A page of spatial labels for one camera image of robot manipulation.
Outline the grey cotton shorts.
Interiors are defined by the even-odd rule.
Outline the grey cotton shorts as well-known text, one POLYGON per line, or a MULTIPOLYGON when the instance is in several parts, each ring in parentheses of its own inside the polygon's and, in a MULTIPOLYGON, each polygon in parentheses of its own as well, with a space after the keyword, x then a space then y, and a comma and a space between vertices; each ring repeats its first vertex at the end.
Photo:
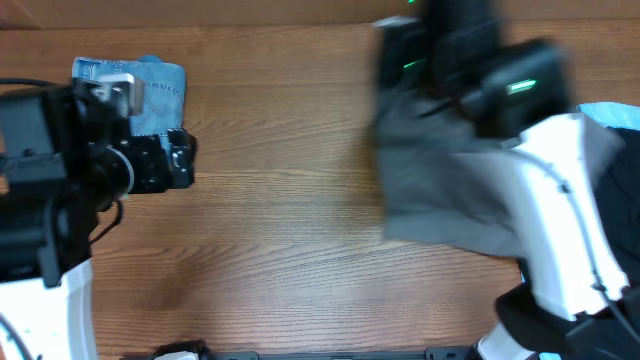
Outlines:
POLYGON ((575 140, 597 185, 624 147, 621 135, 578 113, 542 120, 512 138, 479 138, 445 101, 407 85, 379 88, 373 139, 386 236, 513 258, 526 249, 500 192, 512 177, 499 174, 509 165, 502 150, 537 144, 557 154, 575 140), (496 164, 488 163, 490 155, 496 164))

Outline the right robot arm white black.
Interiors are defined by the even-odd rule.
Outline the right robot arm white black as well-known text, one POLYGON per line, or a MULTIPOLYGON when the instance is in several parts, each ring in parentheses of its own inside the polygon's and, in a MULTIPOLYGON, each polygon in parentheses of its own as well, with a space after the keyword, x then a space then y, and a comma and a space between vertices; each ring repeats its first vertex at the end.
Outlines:
POLYGON ((594 186, 621 138, 578 113, 564 52, 508 45, 488 1, 427 1, 381 20, 372 127, 392 239, 519 262, 497 324, 433 359, 614 358, 639 351, 639 287, 617 261, 594 186))

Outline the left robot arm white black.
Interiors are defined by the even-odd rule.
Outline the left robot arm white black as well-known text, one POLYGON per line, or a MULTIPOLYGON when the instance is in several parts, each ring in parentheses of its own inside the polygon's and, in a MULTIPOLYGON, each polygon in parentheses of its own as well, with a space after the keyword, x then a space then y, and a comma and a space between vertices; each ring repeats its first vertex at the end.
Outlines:
POLYGON ((92 245, 129 194, 193 184, 182 128, 136 135, 144 84, 121 74, 66 85, 4 80, 1 347, 8 359, 94 359, 92 245))

